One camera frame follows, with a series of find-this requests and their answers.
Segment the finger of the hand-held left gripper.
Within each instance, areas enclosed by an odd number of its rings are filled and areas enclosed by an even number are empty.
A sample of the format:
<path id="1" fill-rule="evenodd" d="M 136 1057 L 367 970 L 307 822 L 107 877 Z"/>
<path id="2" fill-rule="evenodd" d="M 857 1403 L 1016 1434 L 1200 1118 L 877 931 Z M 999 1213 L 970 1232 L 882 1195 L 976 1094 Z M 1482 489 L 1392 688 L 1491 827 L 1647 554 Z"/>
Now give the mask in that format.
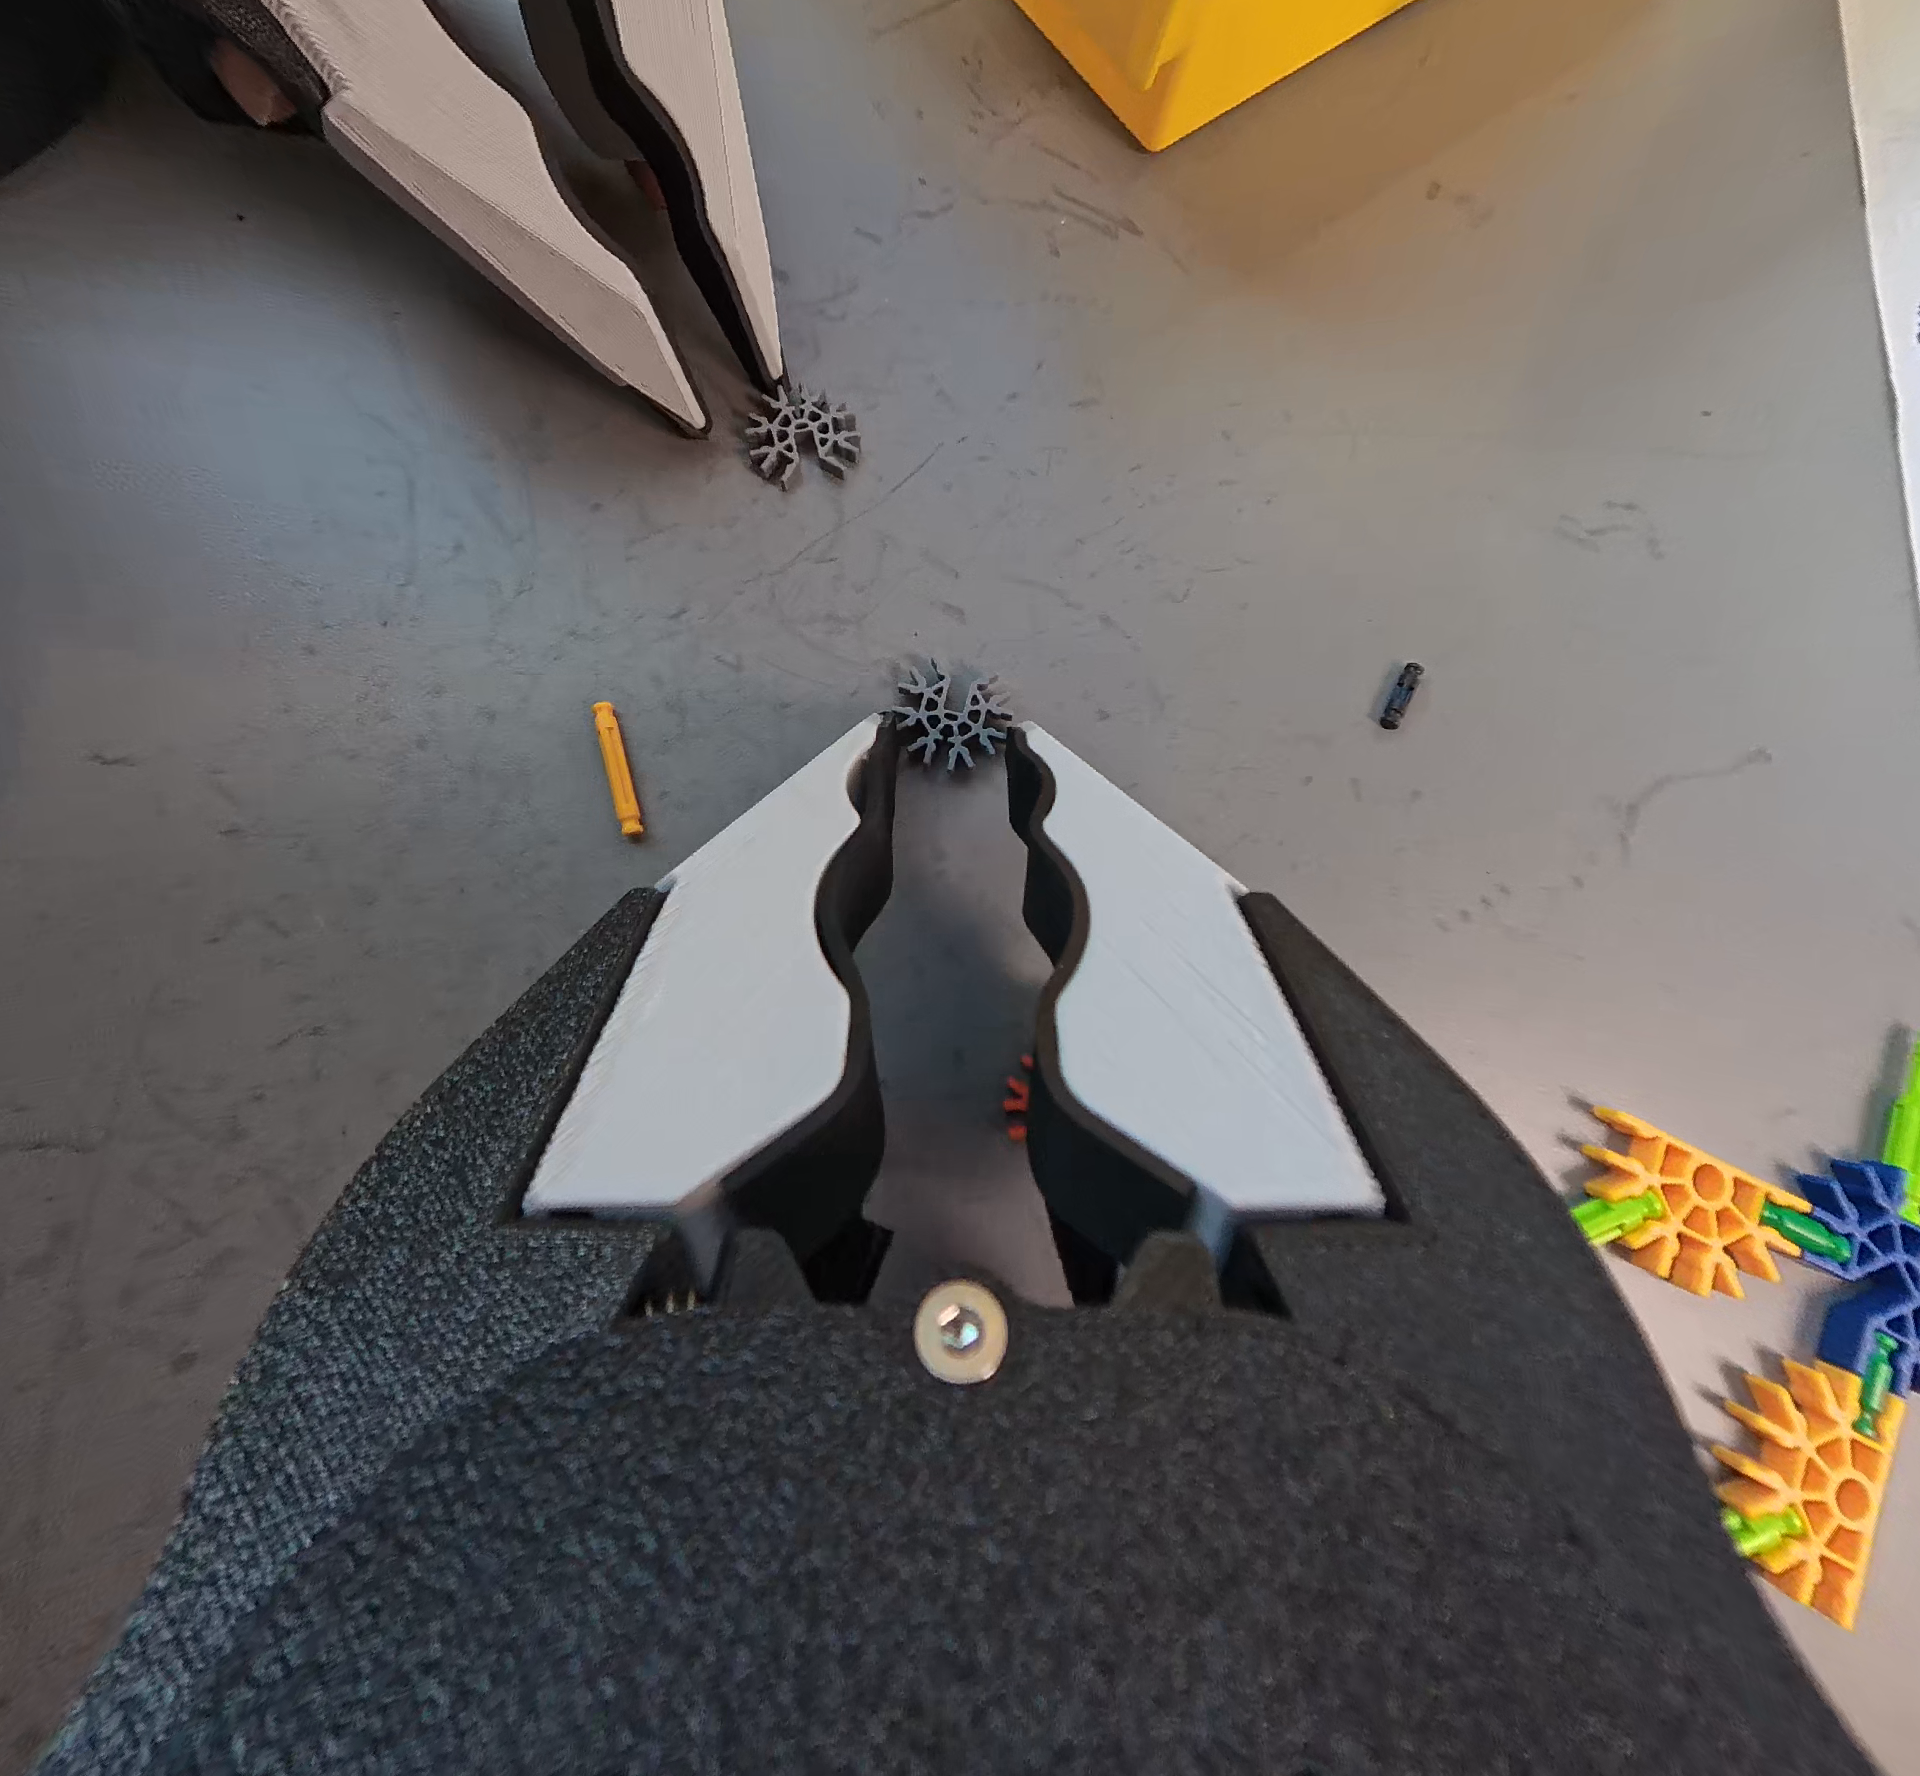
<path id="1" fill-rule="evenodd" d="M 532 117 L 492 81 L 433 0 L 262 0 L 328 81 L 328 142 L 414 225 L 466 248 L 601 379 L 708 439 L 714 416 L 643 278 L 562 197 Z"/>
<path id="2" fill-rule="evenodd" d="M 757 382 L 784 379 L 779 278 L 728 0 L 562 0 L 601 117 L 656 173 L 676 248 Z"/>

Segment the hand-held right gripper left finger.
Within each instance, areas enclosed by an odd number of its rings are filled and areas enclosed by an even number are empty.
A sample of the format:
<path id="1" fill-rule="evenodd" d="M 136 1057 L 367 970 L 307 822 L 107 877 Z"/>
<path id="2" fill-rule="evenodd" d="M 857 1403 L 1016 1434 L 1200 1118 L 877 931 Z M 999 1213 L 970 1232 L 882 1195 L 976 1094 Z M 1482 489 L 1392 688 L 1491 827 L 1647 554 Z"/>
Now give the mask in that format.
<path id="1" fill-rule="evenodd" d="M 526 1223 L 665 1223 L 708 1294 L 739 1231 L 815 1266 L 857 1223 L 882 1091 L 851 947 L 887 900 L 887 812 L 897 731 L 857 716 L 656 886 Z"/>

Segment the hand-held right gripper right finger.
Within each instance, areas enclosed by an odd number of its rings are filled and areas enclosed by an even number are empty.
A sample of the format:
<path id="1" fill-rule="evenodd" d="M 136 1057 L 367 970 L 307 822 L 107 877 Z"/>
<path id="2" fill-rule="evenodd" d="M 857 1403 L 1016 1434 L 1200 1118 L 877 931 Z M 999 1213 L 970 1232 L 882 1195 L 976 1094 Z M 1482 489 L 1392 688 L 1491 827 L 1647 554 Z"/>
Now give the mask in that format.
<path id="1" fill-rule="evenodd" d="M 1048 951 L 1022 1152 L 1067 1304 L 1129 1304 L 1176 1253 L 1200 1304 L 1280 1309 L 1272 1232 L 1383 1232 L 1389 1186 L 1280 987 L 1272 900 L 1048 725 L 1006 731 L 1006 827 Z"/>

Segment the yellow short rod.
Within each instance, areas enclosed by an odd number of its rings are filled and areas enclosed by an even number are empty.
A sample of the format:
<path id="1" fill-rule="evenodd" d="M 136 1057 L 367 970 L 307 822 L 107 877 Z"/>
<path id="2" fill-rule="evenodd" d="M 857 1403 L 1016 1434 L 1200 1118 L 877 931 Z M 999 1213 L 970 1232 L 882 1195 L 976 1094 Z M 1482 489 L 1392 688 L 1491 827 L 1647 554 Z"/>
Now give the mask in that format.
<path id="1" fill-rule="evenodd" d="M 643 805 L 640 805 L 640 780 L 631 780 L 631 750 L 623 750 L 616 704 L 591 704 L 591 738 L 601 738 L 616 827 L 640 846 L 643 839 Z"/>

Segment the grey snowflake connector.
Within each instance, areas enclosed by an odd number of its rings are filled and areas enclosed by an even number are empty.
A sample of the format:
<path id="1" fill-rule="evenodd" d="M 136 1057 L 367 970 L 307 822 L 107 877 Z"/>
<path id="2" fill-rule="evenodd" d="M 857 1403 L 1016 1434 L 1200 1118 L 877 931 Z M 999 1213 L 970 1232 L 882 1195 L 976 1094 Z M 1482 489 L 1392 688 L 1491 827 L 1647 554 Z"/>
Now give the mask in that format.
<path id="1" fill-rule="evenodd" d="M 749 463 L 769 489 L 800 483 L 800 460 L 815 460 L 827 473 L 851 473 L 857 463 L 857 425 L 847 401 L 800 393 L 800 382 L 769 382 L 757 425 L 739 427 Z"/>
<path id="2" fill-rule="evenodd" d="M 1006 750 L 1006 688 L 992 675 L 905 666 L 887 704 L 905 765 L 970 766 Z"/>

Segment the person's left hand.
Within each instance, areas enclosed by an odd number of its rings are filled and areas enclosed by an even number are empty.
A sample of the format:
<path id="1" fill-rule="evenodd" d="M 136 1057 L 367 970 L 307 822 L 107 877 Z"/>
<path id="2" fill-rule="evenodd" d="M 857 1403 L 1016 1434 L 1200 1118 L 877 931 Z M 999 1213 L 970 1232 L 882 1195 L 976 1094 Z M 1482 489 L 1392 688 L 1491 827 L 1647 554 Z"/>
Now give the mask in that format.
<path id="1" fill-rule="evenodd" d="M 247 47 L 213 39 L 211 71 L 251 127 L 297 127 L 297 99 Z"/>

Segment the toy model with red rod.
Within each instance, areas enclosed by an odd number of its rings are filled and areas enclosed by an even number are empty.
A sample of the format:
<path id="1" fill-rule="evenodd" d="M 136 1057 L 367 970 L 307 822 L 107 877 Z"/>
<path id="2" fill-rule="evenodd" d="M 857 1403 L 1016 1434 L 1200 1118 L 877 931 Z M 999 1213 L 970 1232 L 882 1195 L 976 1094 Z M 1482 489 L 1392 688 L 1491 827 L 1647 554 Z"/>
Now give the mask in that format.
<path id="1" fill-rule="evenodd" d="M 1715 1497 L 1719 1528 L 1770 1588 L 1855 1631 L 1920 1389 L 1920 1053 L 1888 1094 L 1884 1152 L 1811 1168 L 1791 1190 L 1647 1118 L 1598 1107 L 1598 1124 L 1616 1133 L 1616 1145 L 1583 1145 L 1598 1178 L 1570 1223 L 1598 1253 L 1738 1304 L 1788 1255 L 1837 1277 L 1817 1354 L 1750 1371 L 1719 1398 L 1740 1441 L 1715 1451 Z"/>

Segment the white folded instruction sheet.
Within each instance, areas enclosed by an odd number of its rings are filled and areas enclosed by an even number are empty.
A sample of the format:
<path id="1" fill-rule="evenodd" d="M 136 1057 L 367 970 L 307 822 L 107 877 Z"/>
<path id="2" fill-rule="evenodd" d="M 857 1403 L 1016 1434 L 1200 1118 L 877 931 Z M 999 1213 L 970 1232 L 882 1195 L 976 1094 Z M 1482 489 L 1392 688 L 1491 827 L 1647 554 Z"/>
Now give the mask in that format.
<path id="1" fill-rule="evenodd" d="M 1920 0 L 1837 0 L 1899 460 L 1920 463 Z"/>

